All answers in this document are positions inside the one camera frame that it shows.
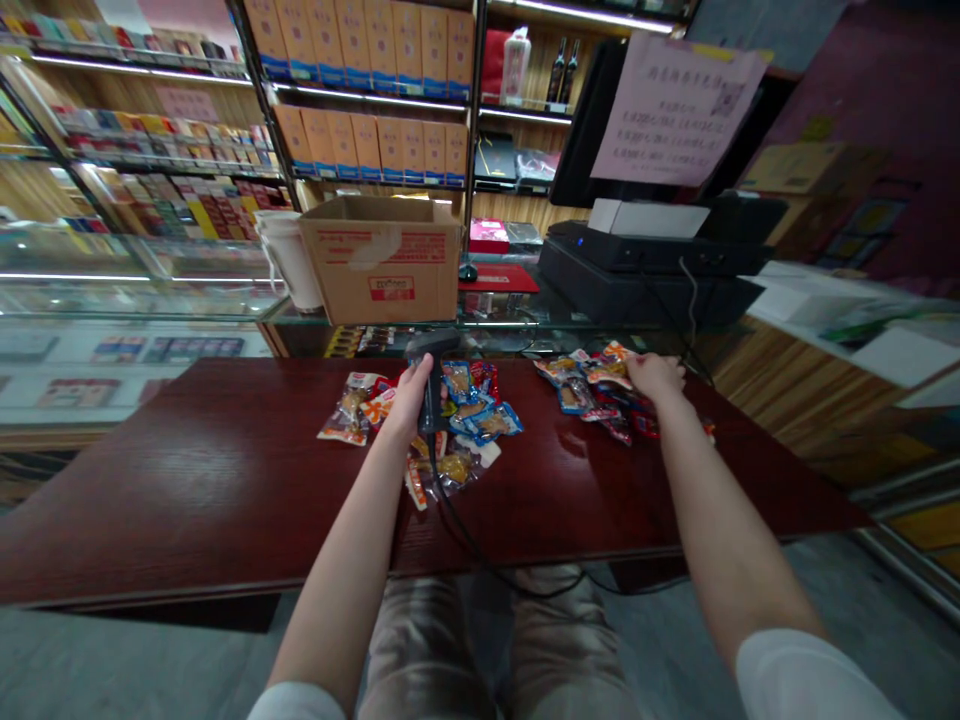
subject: floor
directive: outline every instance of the floor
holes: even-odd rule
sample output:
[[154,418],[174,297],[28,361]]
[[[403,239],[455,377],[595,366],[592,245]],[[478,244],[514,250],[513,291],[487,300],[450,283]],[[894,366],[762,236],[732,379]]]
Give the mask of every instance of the floor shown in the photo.
[[[960,717],[960,634],[844,537],[788,549],[835,642],[908,717]],[[505,677],[509,598],[461,579],[483,674]],[[651,718],[742,720],[689,583],[655,595],[604,593],[631,687]],[[0,610],[0,717],[244,718],[263,687],[296,595],[266,635]]]

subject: leg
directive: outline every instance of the leg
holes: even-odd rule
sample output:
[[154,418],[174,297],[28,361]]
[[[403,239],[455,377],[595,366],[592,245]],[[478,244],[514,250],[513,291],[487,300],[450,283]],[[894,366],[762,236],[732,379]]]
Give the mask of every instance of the leg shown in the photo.
[[[517,583],[547,593],[579,574],[576,565],[531,568],[517,571]],[[509,717],[640,717],[617,657],[617,636],[589,580],[552,600],[517,597],[514,611]]]
[[370,641],[360,720],[494,720],[452,580],[389,580]]

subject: barcode scanner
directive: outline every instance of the barcode scanner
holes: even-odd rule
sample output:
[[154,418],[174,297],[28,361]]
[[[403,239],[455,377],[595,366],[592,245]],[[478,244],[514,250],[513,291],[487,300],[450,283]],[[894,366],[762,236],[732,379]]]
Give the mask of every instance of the barcode scanner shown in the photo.
[[427,379],[423,393],[423,405],[420,407],[418,429],[429,438],[435,433],[446,430],[450,423],[443,417],[440,384],[443,382],[443,354],[460,347],[460,333],[456,328],[441,328],[417,335],[407,345],[407,357],[419,363],[424,355],[433,355],[433,369]]

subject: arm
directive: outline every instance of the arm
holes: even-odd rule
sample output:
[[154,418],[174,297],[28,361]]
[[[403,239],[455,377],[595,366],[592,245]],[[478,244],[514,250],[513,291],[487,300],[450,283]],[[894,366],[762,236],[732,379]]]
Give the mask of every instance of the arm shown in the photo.
[[390,415],[320,548],[267,682],[319,685],[348,717],[383,598],[404,461],[431,367],[426,355],[400,377]]
[[683,395],[676,358],[629,361],[654,403],[680,538],[707,627],[735,670],[740,645],[759,630],[790,628],[826,639],[780,545],[704,433]]

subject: qr code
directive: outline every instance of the qr code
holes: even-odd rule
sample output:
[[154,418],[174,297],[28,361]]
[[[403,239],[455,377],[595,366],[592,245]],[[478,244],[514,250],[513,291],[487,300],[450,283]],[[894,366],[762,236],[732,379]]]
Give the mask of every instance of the qr code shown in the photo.
[[743,95],[745,83],[723,83],[720,86],[720,96],[717,98],[717,104],[713,106],[710,116],[730,117],[730,113],[740,101]]

